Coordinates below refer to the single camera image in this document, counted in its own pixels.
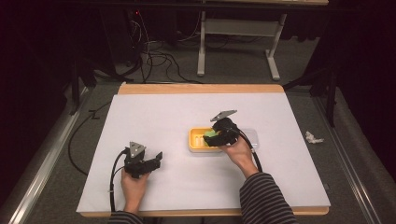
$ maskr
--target wooden table edge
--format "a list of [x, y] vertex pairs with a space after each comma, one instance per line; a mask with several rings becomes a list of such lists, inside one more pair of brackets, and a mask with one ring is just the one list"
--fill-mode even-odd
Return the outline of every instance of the wooden table edge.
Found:
[[277, 84], [121, 84], [118, 94], [284, 92]]
[[[323, 216], [329, 213], [329, 207], [292, 207], [295, 216]], [[110, 217], [111, 212], [81, 212], [84, 217]], [[240, 209], [197, 209], [197, 210], [163, 210], [139, 212], [140, 217], [237, 217]]]

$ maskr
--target person's left hand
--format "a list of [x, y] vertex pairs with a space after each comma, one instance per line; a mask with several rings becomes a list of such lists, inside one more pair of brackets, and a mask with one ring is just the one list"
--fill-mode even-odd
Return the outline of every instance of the person's left hand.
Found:
[[126, 173], [125, 169], [122, 168], [121, 186], [125, 197], [125, 212], [137, 215], [140, 203], [146, 192], [148, 178], [149, 173], [141, 175], [139, 179], [132, 178], [131, 175]]

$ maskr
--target white paper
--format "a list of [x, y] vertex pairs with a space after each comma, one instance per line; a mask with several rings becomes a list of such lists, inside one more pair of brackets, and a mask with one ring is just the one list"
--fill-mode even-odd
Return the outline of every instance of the white paper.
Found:
[[[191, 128], [211, 126], [214, 115], [231, 109], [239, 128], [257, 132], [262, 169], [290, 206], [330, 206], [285, 93], [128, 94], [114, 96], [77, 211], [110, 211], [111, 169], [130, 141], [147, 147], [147, 160], [163, 152], [141, 211], [239, 208], [241, 171], [222, 152], [197, 155], [188, 145]], [[114, 184], [121, 210], [120, 174]]]

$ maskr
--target forearm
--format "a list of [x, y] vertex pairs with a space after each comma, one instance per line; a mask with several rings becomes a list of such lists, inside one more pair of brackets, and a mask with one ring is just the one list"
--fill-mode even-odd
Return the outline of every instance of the forearm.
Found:
[[251, 175], [240, 189], [244, 223], [297, 223], [274, 179], [266, 173]]

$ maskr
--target white object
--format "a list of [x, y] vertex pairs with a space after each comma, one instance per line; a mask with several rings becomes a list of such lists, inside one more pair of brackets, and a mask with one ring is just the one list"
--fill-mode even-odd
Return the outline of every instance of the white object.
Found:
[[305, 139], [306, 139], [309, 143], [312, 143], [312, 144], [321, 143], [321, 142], [324, 141], [323, 138], [316, 139], [315, 136], [314, 136], [312, 133], [310, 133], [310, 132], [306, 132], [306, 133], [305, 133]]

